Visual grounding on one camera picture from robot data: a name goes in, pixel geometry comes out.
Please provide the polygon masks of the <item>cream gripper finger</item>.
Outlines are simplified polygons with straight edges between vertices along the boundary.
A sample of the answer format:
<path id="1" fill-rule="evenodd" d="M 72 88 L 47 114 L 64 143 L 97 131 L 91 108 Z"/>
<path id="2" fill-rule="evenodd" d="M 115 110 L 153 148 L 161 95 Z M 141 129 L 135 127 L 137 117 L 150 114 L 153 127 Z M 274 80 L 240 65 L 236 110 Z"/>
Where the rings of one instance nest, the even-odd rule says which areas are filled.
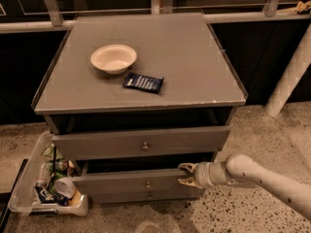
<path id="1" fill-rule="evenodd" d="M 194 174 L 197 166 L 198 166 L 197 163 L 181 163 L 178 165 L 178 168 L 181 170 L 186 170 L 189 173 Z"/>
<path id="2" fill-rule="evenodd" d="M 189 177 L 186 179 L 178 179 L 178 182 L 186 186 L 202 189 L 202 186 L 194 179 L 194 177 Z"/>

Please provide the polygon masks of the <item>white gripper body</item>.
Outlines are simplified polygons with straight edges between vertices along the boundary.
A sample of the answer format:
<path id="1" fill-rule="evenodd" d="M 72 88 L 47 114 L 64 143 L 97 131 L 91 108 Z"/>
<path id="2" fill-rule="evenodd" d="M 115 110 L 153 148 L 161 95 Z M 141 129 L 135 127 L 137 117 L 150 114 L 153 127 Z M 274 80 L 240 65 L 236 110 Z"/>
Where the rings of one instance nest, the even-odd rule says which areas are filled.
<path id="1" fill-rule="evenodd" d="M 194 175 L 196 183 L 202 188 L 226 184 L 228 176 L 223 162 L 201 162 Z"/>

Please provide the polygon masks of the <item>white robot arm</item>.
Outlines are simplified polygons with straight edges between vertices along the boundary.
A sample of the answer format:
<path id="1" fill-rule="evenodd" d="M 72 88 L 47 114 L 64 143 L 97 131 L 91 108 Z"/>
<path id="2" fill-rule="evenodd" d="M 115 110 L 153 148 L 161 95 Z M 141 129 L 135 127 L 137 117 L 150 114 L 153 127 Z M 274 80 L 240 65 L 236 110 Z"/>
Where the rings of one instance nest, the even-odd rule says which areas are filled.
<path id="1" fill-rule="evenodd" d="M 276 117 L 311 62 L 311 25 L 300 40 L 290 63 L 270 95 L 265 111 Z M 284 204 L 311 219 L 311 185 L 269 171 L 247 155 L 234 153 L 222 162 L 182 163 L 179 169 L 191 176 L 178 179 L 180 184 L 207 189 L 216 185 L 248 187 L 256 184 Z"/>

